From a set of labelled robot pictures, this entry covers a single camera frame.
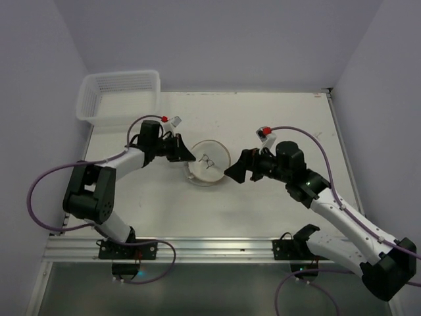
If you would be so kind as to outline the white mesh laundry bag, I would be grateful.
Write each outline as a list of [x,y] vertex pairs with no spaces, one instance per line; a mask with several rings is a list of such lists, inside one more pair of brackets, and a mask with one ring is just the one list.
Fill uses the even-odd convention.
[[186,163],[184,172],[187,180],[196,186],[218,184],[232,164],[228,148],[216,140],[202,140],[191,148],[191,152],[196,160]]

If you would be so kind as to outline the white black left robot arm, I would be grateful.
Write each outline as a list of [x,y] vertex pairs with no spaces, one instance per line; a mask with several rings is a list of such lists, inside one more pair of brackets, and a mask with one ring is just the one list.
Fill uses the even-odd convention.
[[82,161],[74,166],[62,203],[66,213],[122,246],[135,243],[136,233],[114,210],[116,182],[156,157],[166,157],[171,163],[196,160],[181,134],[174,131],[181,123],[179,117],[146,115],[135,122],[141,123],[139,133],[127,133],[122,153],[103,162]]

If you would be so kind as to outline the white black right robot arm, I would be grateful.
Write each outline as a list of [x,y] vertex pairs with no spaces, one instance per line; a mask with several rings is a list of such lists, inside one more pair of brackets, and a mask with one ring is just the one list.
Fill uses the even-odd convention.
[[243,183],[248,171],[253,182],[263,177],[283,182],[295,201],[325,218],[348,239],[344,242],[333,238],[308,224],[293,235],[288,246],[278,241],[282,250],[342,265],[361,277],[365,287],[385,302],[416,274],[415,244],[384,232],[335,197],[332,184],[307,167],[304,153],[295,142],[280,142],[275,153],[269,149],[244,149],[224,174]]

